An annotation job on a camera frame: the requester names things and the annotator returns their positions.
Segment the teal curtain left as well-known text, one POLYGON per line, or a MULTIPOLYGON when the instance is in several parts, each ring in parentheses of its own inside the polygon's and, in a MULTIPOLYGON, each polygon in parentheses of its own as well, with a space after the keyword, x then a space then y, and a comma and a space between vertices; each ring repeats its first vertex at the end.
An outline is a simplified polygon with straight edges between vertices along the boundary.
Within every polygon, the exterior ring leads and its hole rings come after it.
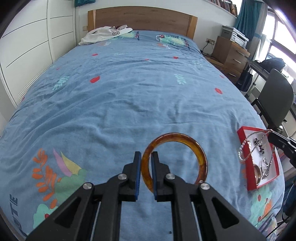
POLYGON ((83 6, 85 4, 95 3, 96 0, 74 0, 74 2, 75 2, 75 7, 78 7, 78 6, 83 6))

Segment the row of books on shelf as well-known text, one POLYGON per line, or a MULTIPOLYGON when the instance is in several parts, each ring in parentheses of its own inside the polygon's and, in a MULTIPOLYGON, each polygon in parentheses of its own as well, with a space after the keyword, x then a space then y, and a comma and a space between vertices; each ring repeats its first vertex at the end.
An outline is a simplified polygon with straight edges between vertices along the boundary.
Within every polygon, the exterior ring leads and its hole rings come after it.
POLYGON ((237 6, 232 1, 225 0, 208 0, 210 3, 213 3, 227 12, 231 13, 234 16, 238 16, 237 6))

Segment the red jewelry box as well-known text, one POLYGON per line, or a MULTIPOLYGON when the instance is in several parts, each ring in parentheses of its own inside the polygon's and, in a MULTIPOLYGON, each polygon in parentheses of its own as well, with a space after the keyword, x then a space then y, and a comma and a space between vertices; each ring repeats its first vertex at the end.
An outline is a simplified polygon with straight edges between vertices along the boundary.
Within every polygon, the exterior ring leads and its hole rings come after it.
POLYGON ((239 161, 245 165, 247 190, 252 191, 269 184, 280 175, 276 149, 268 141, 271 130, 263 130, 250 126, 242 126, 238 131, 241 142, 239 147, 239 161), (255 184, 254 167, 261 169, 262 180, 258 186, 255 184))

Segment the dark brown bangle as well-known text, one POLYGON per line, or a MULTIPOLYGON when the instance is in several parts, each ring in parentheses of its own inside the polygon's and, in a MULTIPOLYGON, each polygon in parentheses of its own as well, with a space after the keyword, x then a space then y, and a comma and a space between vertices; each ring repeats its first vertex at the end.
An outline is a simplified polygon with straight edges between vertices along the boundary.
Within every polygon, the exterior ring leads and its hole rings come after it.
POLYGON ((254 164, 253 167, 254 167, 255 184, 256 186, 258 186, 262 180, 261 169, 256 164, 254 164))

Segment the white clothing on bed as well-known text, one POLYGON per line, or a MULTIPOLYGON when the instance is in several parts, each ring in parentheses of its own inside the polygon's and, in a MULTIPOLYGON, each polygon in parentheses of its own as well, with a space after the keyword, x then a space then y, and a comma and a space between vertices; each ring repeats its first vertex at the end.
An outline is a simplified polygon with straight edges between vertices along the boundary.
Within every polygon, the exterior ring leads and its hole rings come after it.
POLYGON ((122 25, 118 28, 110 27, 110 26, 99 27, 99 28, 96 28, 96 29, 88 32, 85 35, 85 37, 83 37, 80 40, 78 45, 84 46, 84 45, 90 45, 90 44, 95 44, 98 42, 111 40, 115 37, 119 37, 124 34, 128 34, 132 31, 133 31, 133 29, 129 28, 127 25, 122 25))

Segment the teal curtain right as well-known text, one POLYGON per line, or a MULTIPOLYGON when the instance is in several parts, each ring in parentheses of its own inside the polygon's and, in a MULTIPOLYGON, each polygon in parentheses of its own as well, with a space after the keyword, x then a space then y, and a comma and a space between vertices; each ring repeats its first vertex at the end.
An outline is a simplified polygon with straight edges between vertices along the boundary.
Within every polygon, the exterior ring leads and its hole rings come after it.
POLYGON ((234 28, 249 40, 247 50, 258 46, 265 25, 268 6, 263 1, 242 1, 234 28))

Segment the white printer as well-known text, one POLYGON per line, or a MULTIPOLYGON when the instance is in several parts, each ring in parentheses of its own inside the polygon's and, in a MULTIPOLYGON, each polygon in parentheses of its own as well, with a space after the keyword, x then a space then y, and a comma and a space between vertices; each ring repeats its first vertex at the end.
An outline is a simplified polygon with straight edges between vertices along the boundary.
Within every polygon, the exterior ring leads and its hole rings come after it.
POLYGON ((249 39, 234 27, 222 26, 221 37, 237 43, 242 48, 246 49, 249 39))

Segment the teal curtain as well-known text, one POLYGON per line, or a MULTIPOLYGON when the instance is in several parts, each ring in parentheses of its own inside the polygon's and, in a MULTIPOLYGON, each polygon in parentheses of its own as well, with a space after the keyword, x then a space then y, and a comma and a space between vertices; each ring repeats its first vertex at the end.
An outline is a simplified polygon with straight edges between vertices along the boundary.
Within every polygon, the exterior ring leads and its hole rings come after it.
POLYGON ((78 7, 78 6, 83 6, 85 4, 95 3, 96 0, 74 0, 74 2, 75 2, 75 7, 78 7))
POLYGON ((247 50, 258 46, 265 25, 268 6, 263 1, 242 1, 234 28, 249 40, 247 50))

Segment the white wardrobe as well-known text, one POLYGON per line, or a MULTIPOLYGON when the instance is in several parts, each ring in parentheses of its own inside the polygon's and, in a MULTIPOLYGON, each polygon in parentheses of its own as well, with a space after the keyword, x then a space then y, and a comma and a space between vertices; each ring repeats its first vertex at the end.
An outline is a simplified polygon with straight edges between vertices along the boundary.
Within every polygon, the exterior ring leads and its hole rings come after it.
POLYGON ((12 104, 75 46, 74 1, 30 1, 1 37, 1 77, 12 104))

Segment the wooden drawer cabinet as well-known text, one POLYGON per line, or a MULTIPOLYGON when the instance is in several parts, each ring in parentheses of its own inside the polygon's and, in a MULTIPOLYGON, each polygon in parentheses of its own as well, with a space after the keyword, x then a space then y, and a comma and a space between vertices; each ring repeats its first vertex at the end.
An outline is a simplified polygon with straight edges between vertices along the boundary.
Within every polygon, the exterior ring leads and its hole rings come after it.
POLYGON ((223 73, 232 80, 240 77, 249 56, 250 53, 245 48, 221 36, 218 36, 211 54, 211 57, 223 64, 223 73))

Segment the amber bangle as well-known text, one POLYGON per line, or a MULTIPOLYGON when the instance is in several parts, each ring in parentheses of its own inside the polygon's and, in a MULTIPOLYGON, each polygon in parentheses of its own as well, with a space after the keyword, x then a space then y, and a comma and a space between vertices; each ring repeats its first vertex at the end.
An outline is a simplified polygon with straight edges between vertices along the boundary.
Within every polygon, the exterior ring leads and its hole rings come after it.
POLYGON ((208 174, 208 161, 206 154, 200 144, 192 137, 189 137, 183 133, 166 133, 154 139, 147 146, 142 156, 141 173, 147 188, 151 192, 156 190, 156 188, 153 187, 153 180, 155 180, 155 178, 152 177, 150 173, 152 170, 152 153, 158 146, 168 142, 177 142, 186 145, 194 153, 194 156, 187 160, 185 156, 179 154, 179 149, 176 149, 170 153, 167 158, 165 158, 166 163, 172 164, 173 170, 177 171, 178 173, 188 170, 189 167, 197 167, 198 174, 194 183, 199 184, 205 182, 208 174))

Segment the dark backpack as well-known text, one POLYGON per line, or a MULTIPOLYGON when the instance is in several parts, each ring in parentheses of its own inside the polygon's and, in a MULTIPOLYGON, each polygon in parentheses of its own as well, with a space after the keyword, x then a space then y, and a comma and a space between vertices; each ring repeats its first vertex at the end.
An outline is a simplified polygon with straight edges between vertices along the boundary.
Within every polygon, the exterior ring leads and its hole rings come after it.
POLYGON ((260 62, 259 65, 268 73, 273 69, 281 72, 285 66, 285 62, 281 58, 270 58, 260 62))

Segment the low wooden nightstand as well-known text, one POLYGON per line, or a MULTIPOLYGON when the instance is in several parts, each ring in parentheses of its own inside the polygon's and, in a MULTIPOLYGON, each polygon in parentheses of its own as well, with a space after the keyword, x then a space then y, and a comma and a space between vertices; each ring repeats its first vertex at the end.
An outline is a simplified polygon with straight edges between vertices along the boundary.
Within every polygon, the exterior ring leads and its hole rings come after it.
POLYGON ((236 84, 238 79, 240 78, 241 71, 237 71, 230 67, 227 67, 223 63, 212 57, 205 57, 212 65, 214 65, 221 73, 223 73, 233 84, 236 84))

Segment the wooden headboard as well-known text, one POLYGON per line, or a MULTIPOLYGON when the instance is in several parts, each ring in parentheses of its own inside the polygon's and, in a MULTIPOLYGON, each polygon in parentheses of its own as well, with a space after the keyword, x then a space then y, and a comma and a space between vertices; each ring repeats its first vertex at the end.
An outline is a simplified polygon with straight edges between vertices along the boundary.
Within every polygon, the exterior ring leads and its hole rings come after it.
POLYGON ((169 32, 193 39, 198 18, 170 9, 117 6, 88 11, 88 31, 127 25, 134 30, 169 32))

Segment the grey chair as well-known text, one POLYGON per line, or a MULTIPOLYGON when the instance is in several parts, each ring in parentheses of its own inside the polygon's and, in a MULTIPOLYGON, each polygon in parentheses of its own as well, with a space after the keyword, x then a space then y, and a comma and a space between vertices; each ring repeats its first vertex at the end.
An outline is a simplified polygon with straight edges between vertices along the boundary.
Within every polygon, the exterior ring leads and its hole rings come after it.
POLYGON ((280 126, 294 103, 295 94, 288 80, 276 69, 269 76, 252 106, 257 106, 259 115, 264 116, 267 128, 281 133, 280 126))

